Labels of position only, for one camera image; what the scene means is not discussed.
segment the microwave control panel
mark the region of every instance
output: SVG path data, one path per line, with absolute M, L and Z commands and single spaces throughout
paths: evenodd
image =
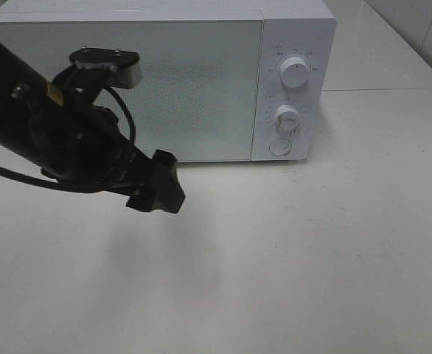
M 306 159 L 334 18 L 265 20 L 252 160 Z

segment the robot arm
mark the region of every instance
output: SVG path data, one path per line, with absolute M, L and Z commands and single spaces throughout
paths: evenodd
M 185 199 L 176 158 L 157 150 L 149 159 L 134 146 L 132 116 L 111 88 L 131 89 L 140 80 L 139 55 L 82 48 L 71 66 L 49 83 L 0 44 L 0 145 L 41 167 L 57 182 L 0 167 L 0 176 L 67 192 L 115 192 L 143 212 L 177 213 Z M 122 108 L 130 137 L 108 108 L 93 103 L 105 89 Z

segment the yellow label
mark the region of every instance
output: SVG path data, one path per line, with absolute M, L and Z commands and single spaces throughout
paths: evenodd
M 47 83 L 47 97 L 53 100 L 60 106 L 63 106 L 63 93 L 60 89 L 52 85 L 51 83 Z

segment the white microwave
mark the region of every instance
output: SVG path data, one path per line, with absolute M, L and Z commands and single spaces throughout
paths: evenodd
M 0 41 L 48 80 L 82 46 L 138 52 L 143 81 L 120 91 L 137 146 L 183 162 L 305 159 L 335 25 L 322 0 L 9 0 L 0 7 Z M 120 111 L 104 94 L 98 104 Z

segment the white countertop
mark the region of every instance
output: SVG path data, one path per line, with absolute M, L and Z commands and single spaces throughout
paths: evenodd
M 338 19 L 324 90 L 432 89 L 432 69 L 364 0 L 324 0 Z
M 321 111 L 306 162 L 182 166 L 178 215 L 0 178 L 0 353 L 432 353 L 432 90 Z

